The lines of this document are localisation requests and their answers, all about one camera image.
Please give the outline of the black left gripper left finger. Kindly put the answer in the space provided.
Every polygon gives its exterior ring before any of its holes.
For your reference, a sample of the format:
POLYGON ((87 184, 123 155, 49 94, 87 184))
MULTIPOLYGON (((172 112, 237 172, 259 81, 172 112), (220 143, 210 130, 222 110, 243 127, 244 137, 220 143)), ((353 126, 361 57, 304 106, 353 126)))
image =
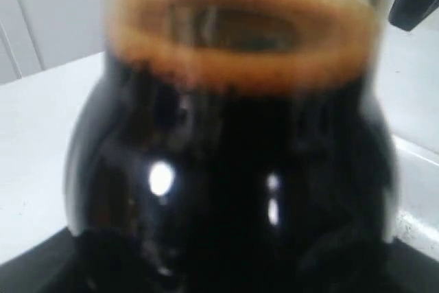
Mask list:
POLYGON ((88 292, 73 238, 63 229, 1 264, 2 292, 88 292))

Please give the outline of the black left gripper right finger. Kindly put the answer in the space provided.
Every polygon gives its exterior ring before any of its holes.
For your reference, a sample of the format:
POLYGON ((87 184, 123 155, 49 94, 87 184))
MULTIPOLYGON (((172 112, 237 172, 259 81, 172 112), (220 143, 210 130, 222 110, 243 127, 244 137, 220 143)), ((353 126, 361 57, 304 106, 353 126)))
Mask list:
POLYGON ((438 261, 396 239, 373 292, 438 292, 438 261))

